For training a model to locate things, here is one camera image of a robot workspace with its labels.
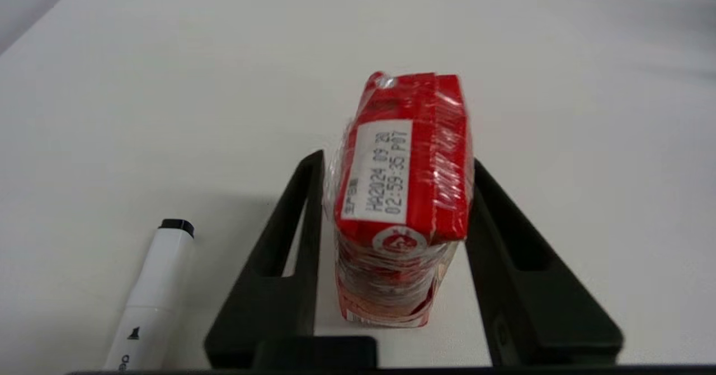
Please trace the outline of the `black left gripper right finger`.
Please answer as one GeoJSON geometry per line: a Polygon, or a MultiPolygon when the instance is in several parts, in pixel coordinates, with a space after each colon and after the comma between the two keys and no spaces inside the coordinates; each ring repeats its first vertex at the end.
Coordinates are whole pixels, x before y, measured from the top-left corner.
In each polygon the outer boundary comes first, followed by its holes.
{"type": "Polygon", "coordinates": [[[494,367],[616,364],[616,322],[480,161],[465,248],[494,367]]]}

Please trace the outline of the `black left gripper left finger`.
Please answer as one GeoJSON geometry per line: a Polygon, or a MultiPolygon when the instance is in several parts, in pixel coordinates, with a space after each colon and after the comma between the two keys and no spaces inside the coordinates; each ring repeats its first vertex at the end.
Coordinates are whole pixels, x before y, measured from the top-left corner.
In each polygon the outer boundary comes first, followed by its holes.
{"type": "Polygon", "coordinates": [[[324,151],[304,157],[204,341],[212,368],[250,368],[264,341],[314,334],[324,151]]]}

